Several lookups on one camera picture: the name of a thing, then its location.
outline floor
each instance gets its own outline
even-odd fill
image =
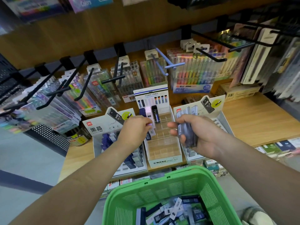
[[[64,157],[24,134],[13,135],[0,129],[0,170],[21,175],[49,185],[57,183]],[[292,158],[289,165],[300,171],[299,162]],[[230,176],[217,179],[238,216],[242,210],[257,205],[248,193]],[[7,225],[40,195],[0,187],[0,225]],[[100,225],[105,200],[98,202],[85,225]]]

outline left hand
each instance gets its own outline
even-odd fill
[[[151,123],[150,118],[141,115],[130,117],[124,122],[117,143],[126,146],[130,150],[129,153],[132,153],[146,138],[147,132],[152,128],[149,125]]]

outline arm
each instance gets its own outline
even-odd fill
[[[10,225],[84,224],[116,170],[145,139],[151,122],[147,117],[130,117],[116,142],[33,202]],[[129,135],[132,129],[136,132]]]
[[[226,133],[207,117],[182,115],[176,121],[191,123],[199,137],[194,150],[222,164],[278,225],[299,223],[299,172]],[[168,126],[177,128],[175,122]],[[178,135],[175,129],[170,133]]]

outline hand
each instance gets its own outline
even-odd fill
[[[152,120],[141,115],[133,116],[124,122],[117,142],[122,146],[128,146],[129,153],[137,149],[146,138],[147,132],[152,128]]]
[[[198,154],[209,159],[218,160],[220,156],[219,142],[221,136],[226,133],[219,128],[210,118],[205,116],[187,115],[179,117],[176,122],[169,122],[168,127],[173,128],[170,133],[178,136],[178,123],[188,122],[192,125],[194,133],[198,136],[197,147],[193,148]],[[180,142],[185,143],[185,135],[181,135]]]

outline green plastic basket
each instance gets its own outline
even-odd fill
[[[172,196],[196,194],[202,197],[214,225],[241,224],[213,174],[204,167],[190,166],[115,188],[105,202],[102,225],[135,225],[137,208],[148,210]]]

